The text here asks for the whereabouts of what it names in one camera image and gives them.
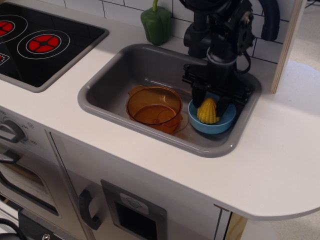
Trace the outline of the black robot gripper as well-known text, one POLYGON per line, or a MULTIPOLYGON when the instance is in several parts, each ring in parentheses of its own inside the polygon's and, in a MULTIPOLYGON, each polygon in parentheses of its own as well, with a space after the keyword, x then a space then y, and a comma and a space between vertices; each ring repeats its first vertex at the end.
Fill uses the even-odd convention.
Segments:
POLYGON ((199 108, 207 93, 219 96, 216 116, 221 117, 234 102, 246 103, 252 93, 250 87, 240 80, 233 66, 218 67, 211 63, 183 66, 182 80, 191 85, 192 101, 199 108))

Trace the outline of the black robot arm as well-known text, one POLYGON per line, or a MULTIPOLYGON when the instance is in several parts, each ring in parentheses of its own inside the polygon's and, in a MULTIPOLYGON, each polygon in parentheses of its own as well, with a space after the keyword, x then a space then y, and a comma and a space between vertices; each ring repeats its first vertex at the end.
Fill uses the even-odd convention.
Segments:
POLYGON ((199 107, 207 92, 220 96, 216 115, 221 117, 236 99, 245 103, 246 86, 239 83, 237 58, 253 45, 252 4, 248 0, 183 0, 182 5, 193 11, 193 23, 184 35, 190 56, 206 58, 206 65, 185 64, 183 81, 192 87, 192 100, 199 107))

